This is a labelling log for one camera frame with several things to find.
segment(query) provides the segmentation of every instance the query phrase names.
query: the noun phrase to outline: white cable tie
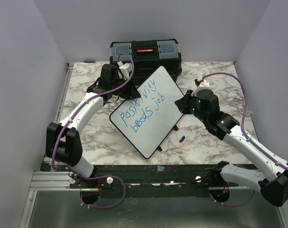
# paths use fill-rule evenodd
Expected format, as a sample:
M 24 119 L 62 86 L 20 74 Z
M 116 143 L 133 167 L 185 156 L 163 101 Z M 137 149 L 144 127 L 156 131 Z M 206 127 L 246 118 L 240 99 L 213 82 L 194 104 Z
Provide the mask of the white cable tie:
M 197 81 L 198 81 L 199 83 L 201 83 L 201 82 L 204 81 L 204 79 L 202 79 L 202 76 L 200 76 L 200 77 L 197 79 Z
M 249 142 L 251 139 L 253 138 L 253 136 L 249 136 L 249 138 L 247 139 L 247 142 Z

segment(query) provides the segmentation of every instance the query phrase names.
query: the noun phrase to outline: white connector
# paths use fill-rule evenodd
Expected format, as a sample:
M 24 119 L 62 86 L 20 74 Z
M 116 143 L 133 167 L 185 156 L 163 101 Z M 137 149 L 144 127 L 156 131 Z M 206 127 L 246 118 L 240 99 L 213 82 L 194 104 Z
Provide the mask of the white connector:
M 121 73 L 119 72 L 119 77 L 120 78 L 124 78 L 125 80 L 127 80 L 129 78 L 129 72 L 131 72 L 131 70 L 132 70 L 131 63 L 125 63 L 124 65 L 120 65 L 119 68 L 120 68 L 120 70 L 121 70 L 121 72 L 123 74 L 123 75 L 121 75 Z
M 197 93 L 203 89 L 211 89 L 210 83 L 207 79 L 204 79 L 202 82 L 200 82 L 199 86 L 192 92 L 192 96 L 196 96 Z
M 120 67 L 121 65 L 123 65 L 122 61 L 117 62 L 118 66 Z

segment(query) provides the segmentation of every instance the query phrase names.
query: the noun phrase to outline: metal floor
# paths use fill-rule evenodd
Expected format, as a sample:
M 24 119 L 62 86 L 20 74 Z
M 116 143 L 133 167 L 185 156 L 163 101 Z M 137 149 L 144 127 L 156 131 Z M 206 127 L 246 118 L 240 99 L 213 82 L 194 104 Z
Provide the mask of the metal floor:
M 247 201 L 252 190 L 231 190 L 228 203 Z M 100 199 L 101 205 L 118 199 Z M 77 191 L 38 192 L 31 228 L 283 228 L 279 209 L 260 194 L 244 207 L 229 208 L 209 198 L 126 198 L 112 209 L 80 206 Z

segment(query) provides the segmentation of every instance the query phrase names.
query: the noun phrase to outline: blue marker cap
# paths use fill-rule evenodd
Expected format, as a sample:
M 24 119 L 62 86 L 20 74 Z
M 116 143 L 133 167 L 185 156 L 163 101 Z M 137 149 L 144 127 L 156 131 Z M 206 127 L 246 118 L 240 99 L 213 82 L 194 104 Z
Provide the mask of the blue marker cap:
M 181 139 L 180 139 L 180 141 L 179 142 L 183 142 L 184 141 L 184 139 L 185 139 L 185 136 L 183 136 Z

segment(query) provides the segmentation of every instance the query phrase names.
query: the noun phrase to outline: black whiteboard frame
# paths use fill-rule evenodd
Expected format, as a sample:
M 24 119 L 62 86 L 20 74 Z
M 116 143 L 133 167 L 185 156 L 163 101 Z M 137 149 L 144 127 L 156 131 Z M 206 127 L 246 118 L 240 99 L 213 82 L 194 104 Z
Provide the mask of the black whiteboard frame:
M 143 81 L 140 85 L 139 85 L 139 87 L 144 83 L 144 82 L 146 82 L 149 78 L 150 78 L 150 76 L 145 80 L 145 81 Z M 176 84 L 176 86 L 178 87 L 178 89 L 180 90 L 180 92 L 182 93 L 182 95 L 184 96 L 184 93 L 182 92 L 182 90 L 180 89 L 180 87 L 177 85 L 177 83 L 173 80 L 173 78 L 172 77 L 170 77 L 171 78 L 171 80 Z M 124 104 L 124 102 L 126 101 L 126 99 L 109 115 L 109 120 L 110 120 L 110 122 L 119 130 L 119 132 L 131 143 L 131 145 L 133 146 L 133 147 L 135 147 L 135 149 L 142 155 L 142 157 L 144 157 L 144 155 L 138 150 L 138 148 L 126 137 L 126 135 L 115 125 L 115 123 L 114 122 L 112 122 L 111 121 L 111 116 L 112 116 L 112 114 L 122 105 L 122 104 Z M 173 127 L 175 126 L 175 125 L 177 125 L 177 123 L 181 120 L 181 118 L 184 116 L 184 114 L 182 114 L 182 116 L 178 119 L 178 121 L 173 125 Z M 172 131 L 172 129 L 173 128 L 171 128 L 171 130 L 167 133 L 167 135 L 161 140 L 161 142 L 158 144 L 158 146 L 155 148 L 155 150 L 154 150 L 154 152 L 148 157 L 148 158 L 146 158 L 146 157 L 144 157 L 145 159 L 150 159 L 151 157 L 152 157 L 152 155 L 155 153 L 155 151 L 157 150 L 157 148 L 161 145 L 161 143 L 163 143 L 163 141 L 166 139 L 166 137 L 169 135 L 169 133 Z

